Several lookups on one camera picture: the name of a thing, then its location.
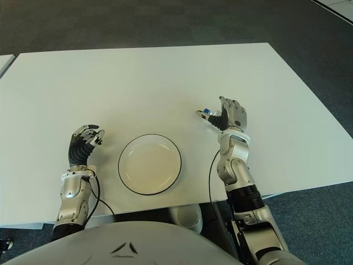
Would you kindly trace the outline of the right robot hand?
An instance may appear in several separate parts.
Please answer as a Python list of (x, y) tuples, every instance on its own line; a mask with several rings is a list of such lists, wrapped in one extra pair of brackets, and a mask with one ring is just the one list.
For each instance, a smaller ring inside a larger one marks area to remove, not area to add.
[(223, 96), (219, 96), (221, 101), (221, 114), (214, 115), (205, 111), (197, 110), (196, 114), (221, 131), (235, 129), (245, 132), (247, 128), (247, 112), (236, 101)]

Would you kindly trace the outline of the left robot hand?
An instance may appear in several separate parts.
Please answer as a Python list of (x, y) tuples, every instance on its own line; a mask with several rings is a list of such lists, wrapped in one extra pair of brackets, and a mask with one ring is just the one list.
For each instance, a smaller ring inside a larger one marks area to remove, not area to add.
[(87, 166), (87, 161), (97, 145), (101, 145), (105, 130), (98, 125), (82, 125), (71, 137), (68, 148), (69, 166)]

